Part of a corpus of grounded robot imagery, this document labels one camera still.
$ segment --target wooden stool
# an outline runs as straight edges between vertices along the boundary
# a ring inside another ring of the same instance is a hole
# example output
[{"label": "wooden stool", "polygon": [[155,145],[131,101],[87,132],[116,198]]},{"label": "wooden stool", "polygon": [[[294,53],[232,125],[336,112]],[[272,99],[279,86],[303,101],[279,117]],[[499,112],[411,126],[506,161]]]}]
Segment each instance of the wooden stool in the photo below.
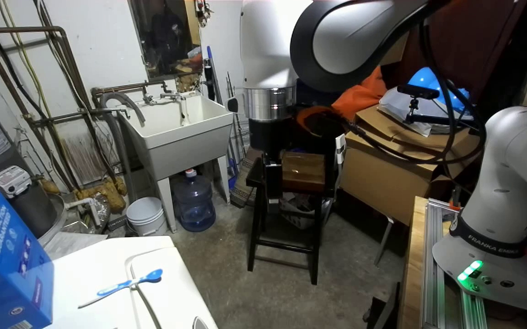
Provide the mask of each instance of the wooden stool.
[{"label": "wooden stool", "polygon": [[[312,200],[312,214],[303,212],[268,212],[265,167],[257,159],[246,176],[246,185],[256,189],[254,216],[248,240],[246,271],[252,271],[257,245],[303,253],[310,273],[310,284],[316,285],[318,278],[318,251],[321,240],[321,225],[327,216],[323,214],[325,198],[325,170],[323,156],[320,154],[296,154],[285,152],[281,156],[281,192],[307,194]],[[296,229],[281,216],[298,216],[312,220],[309,229]]]}]

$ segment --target gray floor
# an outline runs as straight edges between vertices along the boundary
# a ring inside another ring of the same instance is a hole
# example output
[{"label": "gray floor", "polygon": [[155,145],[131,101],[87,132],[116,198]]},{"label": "gray floor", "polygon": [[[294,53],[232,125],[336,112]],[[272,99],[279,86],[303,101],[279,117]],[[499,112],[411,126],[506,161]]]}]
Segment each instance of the gray floor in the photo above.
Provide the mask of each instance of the gray floor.
[{"label": "gray floor", "polygon": [[385,300],[402,276],[402,258],[385,253],[374,267],[378,243],[338,216],[323,229],[318,285],[309,284],[305,256],[287,251],[257,247],[248,273],[250,209],[213,200],[213,227],[171,238],[221,329],[363,328],[371,298]]}]

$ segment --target white table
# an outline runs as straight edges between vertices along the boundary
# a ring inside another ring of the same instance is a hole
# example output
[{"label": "white table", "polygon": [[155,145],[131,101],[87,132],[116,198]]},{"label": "white table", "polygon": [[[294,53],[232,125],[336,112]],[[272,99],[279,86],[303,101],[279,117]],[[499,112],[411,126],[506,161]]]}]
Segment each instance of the white table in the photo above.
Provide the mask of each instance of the white table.
[{"label": "white table", "polygon": [[155,328],[138,293],[118,291],[89,307],[96,291],[162,269],[159,284],[140,284],[159,326],[191,329],[195,317],[215,324],[168,236],[105,240],[54,260],[52,329],[146,329]]}]

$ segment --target white bucket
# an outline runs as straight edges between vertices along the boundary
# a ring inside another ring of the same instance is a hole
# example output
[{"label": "white bucket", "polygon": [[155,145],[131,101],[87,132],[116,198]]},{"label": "white bucket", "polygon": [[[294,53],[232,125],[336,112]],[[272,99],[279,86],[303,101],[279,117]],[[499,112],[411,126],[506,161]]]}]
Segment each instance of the white bucket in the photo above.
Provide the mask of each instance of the white bucket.
[{"label": "white bucket", "polygon": [[164,212],[157,198],[135,200],[124,211],[124,216],[133,225],[138,236],[166,236],[168,234]]}]

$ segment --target blue water bottle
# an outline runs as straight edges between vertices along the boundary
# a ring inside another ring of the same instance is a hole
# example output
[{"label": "blue water bottle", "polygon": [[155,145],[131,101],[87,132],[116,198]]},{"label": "blue water bottle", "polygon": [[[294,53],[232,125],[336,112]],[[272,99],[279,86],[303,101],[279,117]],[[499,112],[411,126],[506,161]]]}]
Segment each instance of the blue water bottle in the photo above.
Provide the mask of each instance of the blue water bottle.
[{"label": "blue water bottle", "polygon": [[175,216],[188,232],[206,231],[215,220],[210,183],[193,169],[186,170],[184,176],[173,183]]}]

